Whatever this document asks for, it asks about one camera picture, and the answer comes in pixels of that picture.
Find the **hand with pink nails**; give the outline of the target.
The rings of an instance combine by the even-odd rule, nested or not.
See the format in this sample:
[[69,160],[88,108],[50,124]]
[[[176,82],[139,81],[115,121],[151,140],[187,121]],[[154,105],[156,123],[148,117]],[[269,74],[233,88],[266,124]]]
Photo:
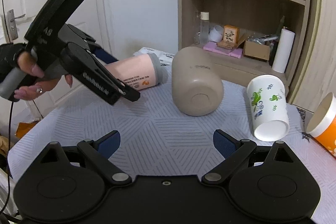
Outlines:
[[59,53],[53,46],[2,44],[1,97],[11,102],[31,101],[55,88],[61,77],[46,73],[46,69]]

